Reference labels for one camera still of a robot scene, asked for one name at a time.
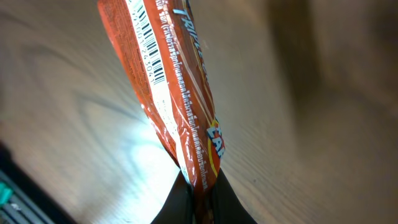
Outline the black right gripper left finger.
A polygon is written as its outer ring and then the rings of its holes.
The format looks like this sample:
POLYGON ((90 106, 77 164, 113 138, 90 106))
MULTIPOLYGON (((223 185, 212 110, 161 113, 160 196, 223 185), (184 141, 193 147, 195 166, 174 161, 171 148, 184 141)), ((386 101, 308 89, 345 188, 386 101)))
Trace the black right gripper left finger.
POLYGON ((159 213, 151 224, 194 224, 193 190, 180 171, 159 213))

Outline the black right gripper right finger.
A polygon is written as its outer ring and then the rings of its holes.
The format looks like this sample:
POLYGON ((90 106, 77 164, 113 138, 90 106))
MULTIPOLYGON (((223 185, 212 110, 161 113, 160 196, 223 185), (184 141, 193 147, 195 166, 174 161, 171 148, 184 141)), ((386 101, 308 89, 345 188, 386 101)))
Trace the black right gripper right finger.
POLYGON ((221 169, 211 190, 211 207, 214 224, 256 224, 242 206, 221 169))

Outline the red Top chocolate bar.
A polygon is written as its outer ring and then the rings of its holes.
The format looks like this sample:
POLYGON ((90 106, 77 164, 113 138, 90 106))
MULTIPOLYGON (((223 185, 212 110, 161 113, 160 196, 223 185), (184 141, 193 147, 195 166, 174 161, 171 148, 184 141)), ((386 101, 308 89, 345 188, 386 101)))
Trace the red Top chocolate bar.
POLYGON ((214 223, 210 192, 225 144, 188 1, 99 0, 107 35, 157 136, 214 223))

